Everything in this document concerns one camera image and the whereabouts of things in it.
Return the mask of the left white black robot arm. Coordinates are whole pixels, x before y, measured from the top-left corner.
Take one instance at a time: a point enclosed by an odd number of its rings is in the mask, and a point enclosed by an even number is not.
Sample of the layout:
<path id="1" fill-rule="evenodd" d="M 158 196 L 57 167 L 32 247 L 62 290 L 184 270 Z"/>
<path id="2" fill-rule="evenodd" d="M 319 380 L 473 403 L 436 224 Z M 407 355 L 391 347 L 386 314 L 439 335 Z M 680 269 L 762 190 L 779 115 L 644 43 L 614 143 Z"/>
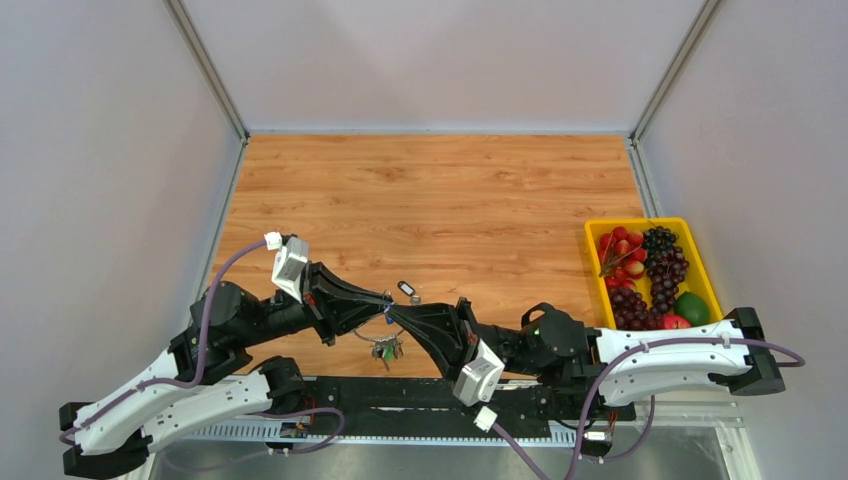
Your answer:
<path id="1" fill-rule="evenodd" d="M 307 415 L 312 402 L 294 359 L 271 357 L 230 384 L 250 347 L 315 331 L 322 343 L 360 328 L 392 304 L 334 275 L 322 263 L 278 257 L 273 296 L 259 299 L 217 277 L 191 307 L 192 322 L 142 372 L 107 397 L 59 411 L 67 475 L 113 479 L 174 441 L 239 415 Z"/>

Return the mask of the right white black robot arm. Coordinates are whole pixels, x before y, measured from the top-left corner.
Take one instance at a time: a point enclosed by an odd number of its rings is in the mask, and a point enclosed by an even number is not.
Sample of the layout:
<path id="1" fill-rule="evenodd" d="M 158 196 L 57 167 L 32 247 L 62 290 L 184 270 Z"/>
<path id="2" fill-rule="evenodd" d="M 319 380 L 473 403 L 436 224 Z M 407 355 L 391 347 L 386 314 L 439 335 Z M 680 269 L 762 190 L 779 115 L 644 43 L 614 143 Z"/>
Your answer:
<path id="1" fill-rule="evenodd" d="M 476 320 L 469 301 L 392 305 L 389 320 L 427 352 L 461 403 L 491 401 L 505 373 L 534 377 L 596 417 L 643 397 L 724 388 L 735 396 L 781 393 L 785 382 L 756 311 L 684 329 L 591 328 L 548 303 L 529 309 L 518 330 Z"/>

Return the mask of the red cherries bunch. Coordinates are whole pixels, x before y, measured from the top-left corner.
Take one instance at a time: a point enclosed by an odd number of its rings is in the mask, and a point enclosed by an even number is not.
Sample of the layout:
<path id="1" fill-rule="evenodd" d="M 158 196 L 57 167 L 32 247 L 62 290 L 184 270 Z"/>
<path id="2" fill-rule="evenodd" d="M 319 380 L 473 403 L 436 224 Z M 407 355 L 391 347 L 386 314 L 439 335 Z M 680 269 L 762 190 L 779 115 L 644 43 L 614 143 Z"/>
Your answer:
<path id="1" fill-rule="evenodd" d="M 616 226 L 600 235 L 597 256 L 599 277 L 607 288 L 635 288 L 635 281 L 644 277 L 648 252 L 647 235 L 643 231 Z"/>

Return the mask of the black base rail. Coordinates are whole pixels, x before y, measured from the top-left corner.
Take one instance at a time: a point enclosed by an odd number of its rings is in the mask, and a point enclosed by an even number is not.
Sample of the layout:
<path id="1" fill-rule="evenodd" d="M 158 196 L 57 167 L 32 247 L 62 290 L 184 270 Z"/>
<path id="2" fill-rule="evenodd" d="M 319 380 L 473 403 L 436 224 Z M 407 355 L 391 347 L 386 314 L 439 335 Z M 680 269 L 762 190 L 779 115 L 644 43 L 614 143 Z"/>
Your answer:
<path id="1" fill-rule="evenodd" d="M 582 395 L 552 388 L 503 383 L 488 407 L 496 421 L 515 438 L 541 439 L 549 423 L 575 427 Z M 335 408 L 345 417 L 341 434 L 348 437 L 494 438 L 473 424 L 476 414 L 452 394 L 452 384 L 431 378 L 317 377 L 276 400 L 274 414 L 310 407 Z"/>

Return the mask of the yellow plastic tray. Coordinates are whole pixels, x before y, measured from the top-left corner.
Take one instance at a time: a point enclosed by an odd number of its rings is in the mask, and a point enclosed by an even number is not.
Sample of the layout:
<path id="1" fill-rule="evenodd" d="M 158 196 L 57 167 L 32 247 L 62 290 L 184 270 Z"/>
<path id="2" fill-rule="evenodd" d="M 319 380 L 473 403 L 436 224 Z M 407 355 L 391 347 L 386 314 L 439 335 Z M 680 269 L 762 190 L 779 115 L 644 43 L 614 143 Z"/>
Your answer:
<path id="1" fill-rule="evenodd" d="M 685 220 L 593 219 L 584 231 L 605 327 L 683 328 L 724 316 Z"/>

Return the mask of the key with black tag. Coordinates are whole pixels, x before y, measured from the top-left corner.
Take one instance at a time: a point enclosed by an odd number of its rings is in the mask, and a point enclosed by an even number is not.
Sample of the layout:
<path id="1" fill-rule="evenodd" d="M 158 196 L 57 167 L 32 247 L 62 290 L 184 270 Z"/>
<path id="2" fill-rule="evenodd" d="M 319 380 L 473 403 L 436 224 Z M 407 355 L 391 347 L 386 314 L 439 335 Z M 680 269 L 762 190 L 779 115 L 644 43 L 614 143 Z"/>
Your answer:
<path id="1" fill-rule="evenodd" d="M 420 295 L 410 283 L 401 280 L 397 283 L 397 288 L 408 297 L 411 305 L 420 305 L 422 303 Z"/>

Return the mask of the dark red grapes bunch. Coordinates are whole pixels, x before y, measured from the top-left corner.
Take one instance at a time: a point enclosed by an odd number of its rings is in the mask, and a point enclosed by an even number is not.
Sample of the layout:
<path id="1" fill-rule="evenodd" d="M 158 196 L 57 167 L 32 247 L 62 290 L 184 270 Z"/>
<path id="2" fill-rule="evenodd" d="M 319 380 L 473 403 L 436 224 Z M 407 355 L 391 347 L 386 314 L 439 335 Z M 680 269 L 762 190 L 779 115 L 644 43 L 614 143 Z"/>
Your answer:
<path id="1" fill-rule="evenodd" d="M 662 316 L 649 307 L 643 296 L 629 287 L 614 287 L 608 293 L 614 325 L 619 330 L 660 330 Z"/>

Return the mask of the dark purple grapes bunch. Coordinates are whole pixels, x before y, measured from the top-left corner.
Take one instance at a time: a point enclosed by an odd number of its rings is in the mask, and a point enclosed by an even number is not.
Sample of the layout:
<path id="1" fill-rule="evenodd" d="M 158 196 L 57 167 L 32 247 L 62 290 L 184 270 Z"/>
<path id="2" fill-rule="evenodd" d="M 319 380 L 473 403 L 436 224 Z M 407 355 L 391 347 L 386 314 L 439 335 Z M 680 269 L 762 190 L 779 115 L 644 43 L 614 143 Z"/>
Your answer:
<path id="1" fill-rule="evenodd" d="M 647 235 L 646 276 L 650 281 L 652 308 L 665 315 L 673 310 L 690 263 L 678 244 L 678 235 L 669 228 L 656 226 L 644 233 Z"/>

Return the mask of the red apple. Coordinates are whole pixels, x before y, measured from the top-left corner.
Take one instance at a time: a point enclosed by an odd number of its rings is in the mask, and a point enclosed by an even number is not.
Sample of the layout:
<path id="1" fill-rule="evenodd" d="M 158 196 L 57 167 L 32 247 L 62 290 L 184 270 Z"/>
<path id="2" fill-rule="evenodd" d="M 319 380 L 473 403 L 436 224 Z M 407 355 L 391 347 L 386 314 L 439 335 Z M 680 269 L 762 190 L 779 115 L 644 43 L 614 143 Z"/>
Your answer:
<path id="1" fill-rule="evenodd" d="M 665 330 L 672 329 L 688 329 L 691 328 L 691 323 L 682 316 L 675 314 L 667 314 L 662 318 L 662 328 Z"/>

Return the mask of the keyring with key bunch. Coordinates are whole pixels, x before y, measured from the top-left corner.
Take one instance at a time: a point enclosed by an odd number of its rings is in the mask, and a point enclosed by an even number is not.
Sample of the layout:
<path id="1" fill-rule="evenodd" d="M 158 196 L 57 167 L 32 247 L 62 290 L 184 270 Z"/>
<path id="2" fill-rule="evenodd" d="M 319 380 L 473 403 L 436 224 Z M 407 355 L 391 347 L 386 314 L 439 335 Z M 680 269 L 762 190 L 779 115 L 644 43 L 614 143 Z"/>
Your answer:
<path id="1" fill-rule="evenodd" d="M 400 327 L 396 332 L 384 336 L 366 336 L 358 331 L 357 328 L 352 330 L 353 335 L 371 345 L 371 356 L 378 360 L 386 372 L 391 371 L 391 364 L 404 357 L 403 338 L 406 333 L 403 327 Z"/>

